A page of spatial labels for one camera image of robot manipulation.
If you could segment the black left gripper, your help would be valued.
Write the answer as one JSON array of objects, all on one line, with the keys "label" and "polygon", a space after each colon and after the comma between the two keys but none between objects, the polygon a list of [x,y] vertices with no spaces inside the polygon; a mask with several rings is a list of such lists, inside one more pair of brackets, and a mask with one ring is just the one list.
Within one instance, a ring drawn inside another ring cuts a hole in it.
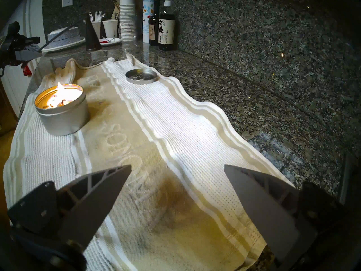
[{"label": "black left gripper", "polygon": [[42,57],[38,52],[40,47],[39,37],[26,37],[19,34],[20,24],[15,21],[8,26],[7,36],[1,42],[0,47],[0,68],[1,76],[5,73],[6,66],[19,66],[24,68],[29,61]]}]

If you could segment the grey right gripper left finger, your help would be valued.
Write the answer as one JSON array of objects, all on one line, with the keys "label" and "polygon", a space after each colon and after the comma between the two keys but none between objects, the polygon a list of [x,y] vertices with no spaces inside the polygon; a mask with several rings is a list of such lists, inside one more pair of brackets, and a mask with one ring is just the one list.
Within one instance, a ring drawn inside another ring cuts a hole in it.
[{"label": "grey right gripper left finger", "polygon": [[18,241],[71,240],[87,248],[115,204],[131,165],[85,174],[62,188],[46,181],[8,210],[11,234]]}]

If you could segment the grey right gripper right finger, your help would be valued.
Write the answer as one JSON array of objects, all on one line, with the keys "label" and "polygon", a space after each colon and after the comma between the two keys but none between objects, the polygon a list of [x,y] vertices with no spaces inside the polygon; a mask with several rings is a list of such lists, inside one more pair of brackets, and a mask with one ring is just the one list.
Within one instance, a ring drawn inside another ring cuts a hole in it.
[{"label": "grey right gripper right finger", "polygon": [[316,265],[346,211],[312,182],[297,189],[270,174],[233,165],[224,172],[246,214],[269,246],[273,265]]}]

